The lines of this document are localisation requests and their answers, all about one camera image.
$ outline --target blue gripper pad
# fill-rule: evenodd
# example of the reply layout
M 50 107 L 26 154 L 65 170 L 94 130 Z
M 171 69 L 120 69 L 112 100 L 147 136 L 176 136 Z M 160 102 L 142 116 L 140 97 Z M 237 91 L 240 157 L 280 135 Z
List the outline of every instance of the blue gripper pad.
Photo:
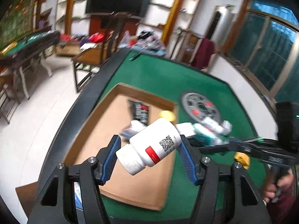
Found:
M 200 165 L 201 154 L 196 154 L 184 135 L 181 135 L 182 142 L 177 147 L 181 161 L 183 163 L 188 179 L 194 184 L 199 185 L 203 180 L 202 168 Z
M 121 148 L 121 138 L 114 135 L 108 146 L 102 148 L 96 158 L 98 159 L 98 168 L 95 174 L 96 181 L 99 185 L 104 185 L 110 180 L 117 156 L 116 151 Z

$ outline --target qr code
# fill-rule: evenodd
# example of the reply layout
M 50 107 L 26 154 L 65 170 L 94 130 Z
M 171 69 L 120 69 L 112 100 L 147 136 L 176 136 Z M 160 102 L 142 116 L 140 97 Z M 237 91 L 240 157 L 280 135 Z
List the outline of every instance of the qr code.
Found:
M 168 135 L 165 139 L 160 141 L 160 145 L 163 147 L 164 151 L 167 151 L 169 148 L 171 148 L 174 145 L 173 140 Z

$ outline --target window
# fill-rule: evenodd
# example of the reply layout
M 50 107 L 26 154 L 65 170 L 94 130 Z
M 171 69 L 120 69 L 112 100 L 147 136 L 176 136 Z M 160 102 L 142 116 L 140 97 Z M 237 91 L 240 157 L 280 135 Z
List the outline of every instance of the window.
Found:
M 282 1 L 247 2 L 229 54 L 271 102 L 299 101 L 298 20 Z

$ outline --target black package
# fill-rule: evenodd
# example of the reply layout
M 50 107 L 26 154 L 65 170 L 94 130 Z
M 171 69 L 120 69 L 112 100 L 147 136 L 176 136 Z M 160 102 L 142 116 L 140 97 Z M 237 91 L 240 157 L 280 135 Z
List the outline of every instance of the black package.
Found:
M 154 33 L 153 31 L 145 31 L 143 30 L 140 35 L 138 36 L 138 39 L 147 39 L 149 36 L 152 36 Z
M 128 100 L 133 120 L 138 120 L 148 126 L 149 107 L 138 101 Z

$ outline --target maroon shirt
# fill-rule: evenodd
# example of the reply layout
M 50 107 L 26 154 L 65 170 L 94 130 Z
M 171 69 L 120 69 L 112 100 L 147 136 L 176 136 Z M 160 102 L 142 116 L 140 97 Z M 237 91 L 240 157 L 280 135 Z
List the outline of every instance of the maroon shirt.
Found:
M 299 198 L 295 199 L 292 187 L 280 195 L 277 203 L 268 203 L 267 209 L 273 224 L 299 223 Z
M 209 65 L 211 55 L 214 53 L 214 42 L 207 38 L 203 38 L 191 65 L 199 70 L 207 67 Z

